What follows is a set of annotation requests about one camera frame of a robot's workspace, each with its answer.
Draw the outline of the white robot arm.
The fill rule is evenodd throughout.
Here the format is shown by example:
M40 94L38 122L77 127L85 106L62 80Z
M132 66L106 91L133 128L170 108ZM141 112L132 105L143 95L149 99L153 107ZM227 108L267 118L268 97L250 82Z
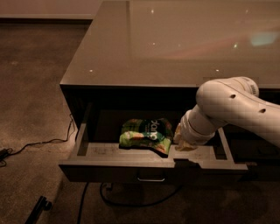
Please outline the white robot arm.
M196 93L196 105L181 117L173 138L177 149L195 149L233 124L280 147L280 106L259 98L248 77L209 80Z

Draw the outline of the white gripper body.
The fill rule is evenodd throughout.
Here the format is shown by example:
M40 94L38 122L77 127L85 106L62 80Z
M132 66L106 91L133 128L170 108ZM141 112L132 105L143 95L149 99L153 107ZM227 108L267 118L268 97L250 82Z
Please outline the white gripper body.
M190 145L204 145L225 122L207 116L198 105L188 110L180 120L181 139Z

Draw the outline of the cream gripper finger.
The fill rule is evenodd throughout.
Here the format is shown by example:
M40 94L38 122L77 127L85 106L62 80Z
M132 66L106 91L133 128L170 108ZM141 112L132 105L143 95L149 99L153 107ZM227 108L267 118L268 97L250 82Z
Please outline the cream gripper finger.
M175 133L174 133L174 137L173 137L173 142L175 144L178 144L180 140L181 140L181 125L178 124L177 128L175 129Z
M174 143L177 151L193 151L198 148L197 145L190 144L185 140L175 140Z

